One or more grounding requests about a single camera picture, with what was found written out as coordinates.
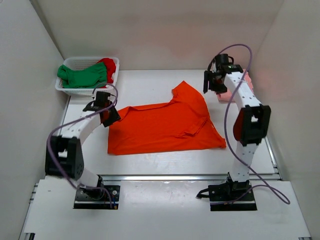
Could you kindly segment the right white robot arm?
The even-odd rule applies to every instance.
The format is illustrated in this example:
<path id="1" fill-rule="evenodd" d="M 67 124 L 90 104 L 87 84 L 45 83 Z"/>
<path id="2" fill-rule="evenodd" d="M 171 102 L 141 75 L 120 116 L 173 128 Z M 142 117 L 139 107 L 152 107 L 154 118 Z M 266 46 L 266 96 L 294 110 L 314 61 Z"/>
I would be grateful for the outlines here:
<path id="1" fill-rule="evenodd" d="M 209 90 L 217 95 L 231 92 L 230 101 L 238 108 L 238 116 L 233 125 L 233 136 L 237 141 L 235 161 L 228 173 L 230 184 L 224 187 L 224 195 L 236 200 L 242 189 L 249 184 L 249 167 L 258 145 L 267 135 L 271 108 L 263 105 L 245 80 L 247 74 L 234 58 L 226 53 L 216 55 L 204 71 L 203 93 Z"/>

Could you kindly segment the orange t-shirt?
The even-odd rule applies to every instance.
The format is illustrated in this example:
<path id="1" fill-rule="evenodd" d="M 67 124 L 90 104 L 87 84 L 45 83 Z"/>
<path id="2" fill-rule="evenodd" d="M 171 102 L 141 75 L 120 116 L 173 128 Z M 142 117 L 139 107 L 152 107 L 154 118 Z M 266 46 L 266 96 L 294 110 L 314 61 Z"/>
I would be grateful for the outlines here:
<path id="1" fill-rule="evenodd" d="M 172 89 L 169 102 L 127 106 L 108 131 L 110 155 L 224 149 L 205 98 L 182 81 Z"/>

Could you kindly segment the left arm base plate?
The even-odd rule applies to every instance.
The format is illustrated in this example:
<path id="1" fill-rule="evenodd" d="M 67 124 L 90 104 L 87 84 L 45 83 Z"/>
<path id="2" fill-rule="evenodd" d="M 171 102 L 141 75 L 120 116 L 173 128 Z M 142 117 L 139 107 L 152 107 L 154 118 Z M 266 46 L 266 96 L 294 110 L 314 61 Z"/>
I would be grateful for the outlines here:
<path id="1" fill-rule="evenodd" d="M 104 181 L 99 176 L 97 186 L 104 189 L 76 190 L 73 208 L 78 210 L 118 210 L 121 193 L 120 181 Z"/>

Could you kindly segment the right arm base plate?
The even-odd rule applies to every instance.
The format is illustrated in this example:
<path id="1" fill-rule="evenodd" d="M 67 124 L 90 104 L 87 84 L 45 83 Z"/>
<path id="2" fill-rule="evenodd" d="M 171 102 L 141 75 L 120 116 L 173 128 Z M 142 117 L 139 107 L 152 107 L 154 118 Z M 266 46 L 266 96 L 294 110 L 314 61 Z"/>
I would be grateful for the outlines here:
<path id="1" fill-rule="evenodd" d="M 234 181 L 230 174 L 222 183 L 209 184 L 200 190 L 197 199 L 209 199 L 210 211 L 256 211 L 257 204 L 249 180 Z"/>

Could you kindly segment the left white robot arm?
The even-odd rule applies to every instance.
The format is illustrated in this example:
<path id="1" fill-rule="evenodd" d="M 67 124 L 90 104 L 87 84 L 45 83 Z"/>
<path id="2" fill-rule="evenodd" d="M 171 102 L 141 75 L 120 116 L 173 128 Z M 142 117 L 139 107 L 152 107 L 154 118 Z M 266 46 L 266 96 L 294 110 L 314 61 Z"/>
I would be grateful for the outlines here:
<path id="1" fill-rule="evenodd" d="M 97 91 L 79 119 L 62 125 L 59 135 L 49 135 L 45 156 L 47 175 L 64 178 L 73 187 L 78 183 L 93 199 L 104 195 L 101 177 L 85 168 L 82 145 L 96 128 L 108 128 L 121 119 L 116 103 L 116 95 Z"/>

